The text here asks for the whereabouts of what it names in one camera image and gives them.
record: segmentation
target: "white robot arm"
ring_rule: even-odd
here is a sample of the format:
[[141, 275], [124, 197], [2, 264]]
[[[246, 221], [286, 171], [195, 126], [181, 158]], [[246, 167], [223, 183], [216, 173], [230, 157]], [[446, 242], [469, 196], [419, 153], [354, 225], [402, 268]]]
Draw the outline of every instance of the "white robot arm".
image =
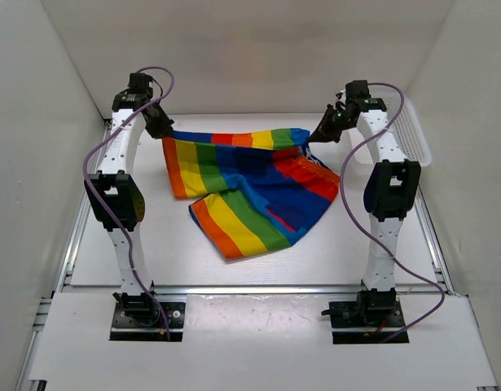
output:
[[[121, 109], [112, 114], [112, 128], [116, 129], [128, 116], [133, 113], [133, 109]], [[134, 157], [136, 148], [142, 132], [145, 130], [145, 120], [141, 114], [137, 115], [129, 124], [126, 124], [124, 130], [118, 134], [112, 142], [109, 143], [105, 155], [99, 164], [97, 173], [104, 175], [127, 174], [133, 172]], [[105, 193], [109, 196], [120, 196], [117, 187], [111, 187]], [[139, 208], [138, 215], [141, 219], [144, 215], [143, 204], [138, 204], [135, 208]], [[120, 267], [121, 275], [121, 291], [131, 296], [139, 296], [143, 293], [142, 288], [134, 279], [133, 271], [136, 270], [143, 286], [151, 287], [152, 280], [149, 277], [145, 261], [143, 258], [143, 250], [140, 238], [140, 224], [136, 224], [130, 232], [130, 238], [133, 241], [133, 262], [134, 268], [130, 267], [129, 260], [129, 244], [125, 240], [125, 235], [120, 228], [114, 227], [108, 230], [109, 237], [114, 244], [116, 259]]]
[[[370, 96], [365, 80], [348, 83], [345, 93], [337, 94], [337, 99], [334, 106], [327, 105], [323, 119], [310, 136], [311, 142], [338, 143], [342, 131], [355, 127], [367, 139], [385, 130], [389, 123], [384, 102]], [[369, 142], [367, 147], [375, 164], [364, 191], [371, 235], [395, 255], [403, 219], [415, 201], [420, 164], [407, 159], [390, 130]], [[356, 309], [356, 315], [364, 319], [365, 324], [378, 322], [396, 312], [393, 269], [393, 258], [371, 240]]]
[[140, 223], [145, 214], [145, 201], [131, 175], [134, 157], [143, 130], [153, 138], [163, 138], [172, 135], [174, 123], [159, 104], [147, 105], [152, 99], [152, 82], [152, 77], [145, 73], [130, 74], [129, 87], [116, 95], [112, 105], [112, 128], [117, 129], [134, 112], [146, 108], [124, 124], [123, 130], [108, 144], [96, 173], [90, 175], [94, 189], [128, 231], [132, 253], [122, 228], [90, 191], [87, 182], [85, 184], [94, 215], [107, 230], [116, 251], [122, 283], [121, 294], [114, 296], [124, 314], [133, 319], [150, 319], [157, 313], [155, 303], [147, 294], [153, 292], [154, 287], [143, 259]]

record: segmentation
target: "black bracket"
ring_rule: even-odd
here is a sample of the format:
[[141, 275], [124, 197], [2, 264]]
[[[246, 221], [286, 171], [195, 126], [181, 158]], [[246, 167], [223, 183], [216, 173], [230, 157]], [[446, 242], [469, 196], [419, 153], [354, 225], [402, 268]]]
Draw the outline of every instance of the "black bracket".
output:
[[[128, 108], [137, 110], [152, 99], [152, 76], [145, 73], [131, 73], [129, 87], [114, 97], [112, 110]], [[145, 129], [152, 138], [172, 137], [174, 123], [159, 104], [153, 104], [142, 111]]]
[[338, 143], [344, 130], [353, 129], [357, 126], [358, 116], [361, 112], [370, 110], [382, 110], [385, 112], [386, 105], [380, 98], [372, 98], [367, 87], [367, 80], [354, 80], [346, 84], [346, 102], [342, 104], [337, 100], [334, 106], [328, 104], [323, 119], [310, 135], [310, 143]]
[[112, 316], [109, 340], [148, 340], [159, 342], [181, 342], [185, 324], [186, 303], [160, 301], [169, 323], [169, 338], [162, 324], [160, 312], [154, 302], [143, 293], [129, 296], [113, 295], [116, 307]]
[[[334, 345], [379, 343], [406, 325], [394, 289], [364, 290], [357, 294], [356, 301], [332, 301], [321, 315], [330, 315]], [[407, 332], [388, 342], [408, 343]]]
[[[91, 174], [90, 181], [128, 231], [132, 231], [136, 224], [143, 220], [145, 200], [130, 174]], [[86, 182], [84, 186], [96, 219], [103, 223], [107, 231], [117, 228], [116, 223], [96, 199]]]
[[380, 222], [386, 218], [405, 218], [415, 203], [420, 172], [418, 161], [376, 163], [364, 190], [366, 211]]

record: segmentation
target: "rainbow striped fabric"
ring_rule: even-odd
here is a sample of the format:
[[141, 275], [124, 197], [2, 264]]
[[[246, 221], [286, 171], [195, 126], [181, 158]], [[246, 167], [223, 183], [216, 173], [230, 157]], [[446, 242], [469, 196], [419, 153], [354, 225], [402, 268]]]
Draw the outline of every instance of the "rainbow striped fabric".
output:
[[309, 135], [292, 128], [163, 138], [174, 196], [203, 197], [189, 211], [225, 258], [294, 245], [335, 199], [339, 177], [311, 155]]

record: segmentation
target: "white basket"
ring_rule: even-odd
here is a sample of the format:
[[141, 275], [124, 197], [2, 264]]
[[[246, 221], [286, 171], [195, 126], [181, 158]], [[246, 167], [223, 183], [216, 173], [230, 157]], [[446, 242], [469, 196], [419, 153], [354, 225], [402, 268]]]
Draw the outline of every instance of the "white basket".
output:
[[[395, 94], [386, 93], [384, 89], [371, 88], [371, 95], [382, 98], [388, 108], [388, 116], [391, 118], [397, 111], [400, 98]], [[393, 124], [393, 135], [398, 141], [402, 151], [409, 160], [417, 160], [420, 165], [425, 167], [431, 163], [431, 153], [428, 144], [424, 138], [424, 133], [420, 123], [416, 118], [415, 110], [411, 101], [405, 96], [404, 109]], [[351, 129], [343, 132], [349, 135], [349, 142], [355, 147], [364, 140], [364, 137], [357, 129]], [[364, 165], [372, 164], [370, 152], [367, 146], [360, 148], [354, 155], [358, 163]]]

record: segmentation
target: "yellow stripe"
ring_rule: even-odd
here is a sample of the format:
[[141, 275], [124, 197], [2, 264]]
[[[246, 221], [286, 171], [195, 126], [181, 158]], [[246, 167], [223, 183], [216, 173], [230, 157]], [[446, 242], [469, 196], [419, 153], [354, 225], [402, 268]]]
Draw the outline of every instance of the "yellow stripe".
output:
[[196, 145], [190, 141], [176, 140], [179, 171], [187, 197], [197, 197], [207, 194], [207, 189], [201, 179]]
[[252, 133], [252, 138], [254, 148], [274, 149], [274, 139], [272, 138], [271, 130]]
[[231, 237], [244, 256], [266, 253], [268, 249], [256, 234], [251, 232], [230, 209], [219, 194], [204, 198], [210, 217]]

